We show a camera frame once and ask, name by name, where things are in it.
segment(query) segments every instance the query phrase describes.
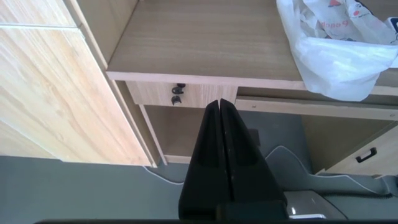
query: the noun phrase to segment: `drawer front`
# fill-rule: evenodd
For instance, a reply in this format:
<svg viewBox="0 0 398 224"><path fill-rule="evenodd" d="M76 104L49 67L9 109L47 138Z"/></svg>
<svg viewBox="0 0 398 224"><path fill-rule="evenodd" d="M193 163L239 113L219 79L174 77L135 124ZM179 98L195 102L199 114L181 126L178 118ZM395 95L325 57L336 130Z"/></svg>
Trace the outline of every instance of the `drawer front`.
<svg viewBox="0 0 398 224"><path fill-rule="evenodd" d="M358 175L398 174L398 126L343 159L327 172Z"/></svg>
<svg viewBox="0 0 398 224"><path fill-rule="evenodd" d="M236 109L340 118L398 121L398 106L238 96Z"/></svg>
<svg viewBox="0 0 398 224"><path fill-rule="evenodd" d="M174 94L176 83L127 82L131 96L138 105L181 106L205 108L212 101L224 98L235 102L238 88L236 86L200 85L187 83L182 94ZM181 103L173 105L172 97L178 96Z"/></svg>

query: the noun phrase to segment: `drawer handle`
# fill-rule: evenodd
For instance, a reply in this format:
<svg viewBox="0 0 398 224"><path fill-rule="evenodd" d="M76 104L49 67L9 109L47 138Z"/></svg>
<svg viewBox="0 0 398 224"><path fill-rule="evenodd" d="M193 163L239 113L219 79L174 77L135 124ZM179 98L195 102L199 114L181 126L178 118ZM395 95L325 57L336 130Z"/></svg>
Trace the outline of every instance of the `drawer handle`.
<svg viewBox="0 0 398 224"><path fill-rule="evenodd" d="M174 104L176 103L181 103L181 98L179 96L173 96L172 97L172 104L174 106Z"/></svg>
<svg viewBox="0 0 398 224"><path fill-rule="evenodd" d="M358 163L361 163L361 162L363 162L363 161L369 159L370 157L372 157L372 156L374 156L374 155L376 155L376 154L377 154L376 148L373 147L373 148L371 148L371 154L370 154L370 155L366 156L366 157L363 158L363 159L361 158L361 156L358 156L358 157L355 158L355 159L356 159L356 161L357 161Z"/></svg>

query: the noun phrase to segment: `black handle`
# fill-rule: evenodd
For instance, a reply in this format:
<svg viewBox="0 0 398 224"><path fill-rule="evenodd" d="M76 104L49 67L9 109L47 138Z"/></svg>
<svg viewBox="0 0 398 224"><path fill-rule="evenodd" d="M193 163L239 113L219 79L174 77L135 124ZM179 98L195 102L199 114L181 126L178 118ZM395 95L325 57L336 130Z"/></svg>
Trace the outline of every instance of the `black handle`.
<svg viewBox="0 0 398 224"><path fill-rule="evenodd" d="M172 93L173 94L183 94L184 92L182 91L182 87L174 87L174 88L172 88Z"/></svg>
<svg viewBox="0 0 398 224"><path fill-rule="evenodd" d="M172 103L173 103L173 106L176 103L181 103L181 98L179 96L173 96L172 97Z"/></svg>
<svg viewBox="0 0 398 224"><path fill-rule="evenodd" d="M371 148L371 154L370 154L370 155L366 156L366 157L363 158L363 159L361 158L361 156L358 156L358 157L355 158L355 159L356 159L356 161L357 161L358 163L361 163L361 162L363 162L363 161L369 159L370 157L372 157L372 156L374 156L374 155L376 155L376 154L377 154L377 150L376 150L375 147L373 147L373 148Z"/></svg>

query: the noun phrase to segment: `wooden panel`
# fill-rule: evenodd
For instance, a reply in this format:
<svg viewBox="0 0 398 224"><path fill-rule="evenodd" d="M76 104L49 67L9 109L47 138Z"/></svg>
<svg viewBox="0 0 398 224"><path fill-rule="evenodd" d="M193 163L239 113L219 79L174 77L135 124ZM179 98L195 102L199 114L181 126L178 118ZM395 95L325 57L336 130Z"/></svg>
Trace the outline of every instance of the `wooden panel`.
<svg viewBox="0 0 398 224"><path fill-rule="evenodd" d="M172 88L176 83L127 82L127 85L136 104L173 106ZM237 91L236 86L187 84L184 94L179 95L182 103L174 106L205 108L221 98L235 102Z"/></svg>
<svg viewBox="0 0 398 224"><path fill-rule="evenodd" d="M166 122L167 122L167 113L163 113L163 110L150 110L149 113L145 109L144 105L139 105L141 109L141 113L145 119L146 125L149 128L150 135L152 136L152 139L155 142L156 148L158 150L158 153L160 157L162 158L162 161L165 165L167 165L167 160L164 157L163 151L162 151L162 146L160 144L165 144L166 143L166 135L163 134L163 132L166 132ZM159 132L159 135L156 135L155 128L153 127L153 124L156 125L157 130Z"/></svg>
<svg viewBox="0 0 398 224"><path fill-rule="evenodd" d="M398 121L398 106L239 96L238 110Z"/></svg>
<svg viewBox="0 0 398 224"><path fill-rule="evenodd" d="M2 121L0 121L0 142L0 156L56 159L45 149Z"/></svg>
<svg viewBox="0 0 398 224"><path fill-rule="evenodd" d="M76 27L62 0L0 0L0 24Z"/></svg>
<svg viewBox="0 0 398 224"><path fill-rule="evenodd" d="M396 0L384 1L398 9ZM275 1L141 1L107 73L117 80L305 90ZM398 95L398 69L384 72L373 94Z"/></svg>
<svg viewBox="0 0 398 224"><path fill-rule="evenodd" d="M378 137L394 121L302 116L314 173L329 169Z"/></svg>
<svg viewBox="0 0 398 224"><path fill-rule="evenodd" d="M332 173L358 175L397 175L398 174L398 126L373 140L346 159L327 170ZM364 158L371 148L375 147L377 154L362 163L356 161L357 156Z"/></svg>
<svg viewBox="0 0 398 224"><path fill-rule="evenodd" d="M256 97L278 98L278 99L287 99L287 100L316 100L323 102L341 102L339 100L334 100L327 96L323 96L318 93L311 93L309 91L275 90L270 88L239 87L238 96L256 96ZM350 103L398 106L398 96L369 95L365 100L361 102L350 102Z"/></svg>
<svg viewBox="0 0 398 224"><path fill-rule="evenodd" d="M205 110L166 106L145 109L167 162L189 163Z"/></svg>
<svg viewBox="0 0 398 224"><path fill-rule="evenodd" d="M121 9L121 6L123 5L128 7L128 9L133 10L133 8L129 7L132 6L132 4L136 1L132 0L127 2L127 1L118 1L118 2L101 2L102 6L105 6L106 3L109 4L110 7L97 7L96 13L91 12L90 8L84 8L84 14L82 11L82 8L79 5L79 2L76 0L72 1L67 1L65 4L67 5L69 11L71 12L71 15L73 16L74 20L81 24L80 26L80 31L84 35L86 43L88 47L91 50L91 53L93 54L95 60L98 63L98 66L100 69L103 71L103 76L108 82L109 87L111 88L111 91L113 92L116 100L119 103L119 106L122 109L122 112L127 120L127 122L130 125L130 128L134 132L134 134L137 137L137 140L140 142L145 154L147 155L148 159L152 163L152 167L157 167L157 163L160 159L160 154L157 152L157 148L155 145L155 141L153 140L150 130L148 126L146 125L146 121L143 117L143 114L141 113L141 110L138 105L135 105L131 95L129 93L129 90L127 88L127 85L123 81L115 81L115 80L110 80L105 74L104 71L106 70L106 67L108 66L108 58L105 59L103 53L107 52L107 49L110 50L111 46L114 45L116 47L116 43L119 41L121 33L117 32L114 30L112 35L109 35L108 37L112 38L104 38L101 35L103 35L104 30L113 30L115 27L113 26L120 26L121 24L118 22L123 23L122 18L128 19L126 13L124 12L123 9ZM96 1L88 1L91 4L96 4ZM102 18L96 18L98 14L104 14L110 16L110 14L115 14L116 17L120 18L119 19L114 19L114 18L108 18L112 22L106 22L103 24L103 26L99 26L98 21L102 20Z"/></svg>
<svg viewBox="0 0 398 224"><path fill-rule="evenodd" d="M78 29L0 36L2 120L63 161L150 165Z"/></svg>
<svg viewBox="0 0 398 224"><path fill-rule="evenodd" d="M136 4L137 0L78 0L88 27L107 62Z"/></svg>

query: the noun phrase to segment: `gray floor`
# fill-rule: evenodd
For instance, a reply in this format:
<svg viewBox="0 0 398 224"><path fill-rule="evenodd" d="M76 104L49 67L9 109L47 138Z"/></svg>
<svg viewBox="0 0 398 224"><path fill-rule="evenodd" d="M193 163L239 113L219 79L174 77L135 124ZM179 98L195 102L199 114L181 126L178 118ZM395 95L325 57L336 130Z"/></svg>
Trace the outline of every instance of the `gray floor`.
<svg viewBox="0 0 398 224"><path fill-rule="evenodd" d="M248 128L259 130L266 156L284 145L311 170L300 116L242 112ZM268 165L285 189L349 190L365 192L344 177L309 176L285 151L275 151ZM187 165L160 166L156 172L183 181ZM385 186L370 177L354 177L380 193ZM398 194L395 177L386 178ZM176 219L180 185L171 185L142 167L67 164L46 159L0 157L0 223L33 223L46 218ZM329 197L352 219L398 219L398 198L388 200Z"/></svg>

